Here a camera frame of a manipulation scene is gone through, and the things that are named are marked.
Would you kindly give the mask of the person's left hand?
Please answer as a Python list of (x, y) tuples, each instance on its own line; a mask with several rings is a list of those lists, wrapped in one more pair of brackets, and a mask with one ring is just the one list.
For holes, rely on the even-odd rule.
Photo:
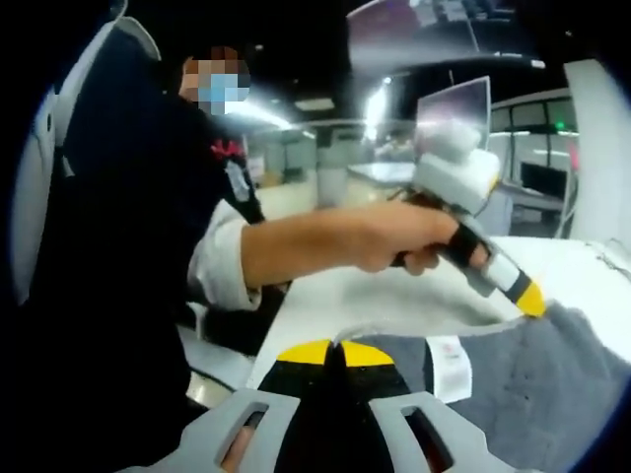
[(419, 276), (439, 265), (439, 251), (456, 235), (458, 222), (441, 210), (389, 201), (359, 209), (352, 227), (355, 267), (380, 272), (402, 254), (403, 268)]

